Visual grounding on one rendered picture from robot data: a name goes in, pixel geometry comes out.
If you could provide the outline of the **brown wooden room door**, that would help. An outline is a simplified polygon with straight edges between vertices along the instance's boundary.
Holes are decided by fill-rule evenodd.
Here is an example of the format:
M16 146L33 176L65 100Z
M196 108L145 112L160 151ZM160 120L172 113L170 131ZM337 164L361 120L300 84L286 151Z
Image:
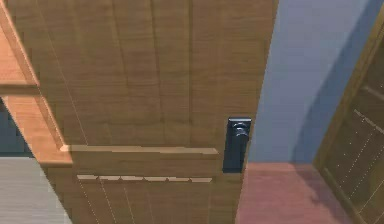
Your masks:
M0 0L0 100L71 224L236 224L280 2Z

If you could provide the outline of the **dark brown wooden door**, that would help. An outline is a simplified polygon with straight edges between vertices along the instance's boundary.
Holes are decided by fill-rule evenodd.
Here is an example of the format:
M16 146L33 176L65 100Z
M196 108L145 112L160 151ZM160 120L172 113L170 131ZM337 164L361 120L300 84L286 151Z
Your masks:
M384 0L314 165L351 224L384 224Z

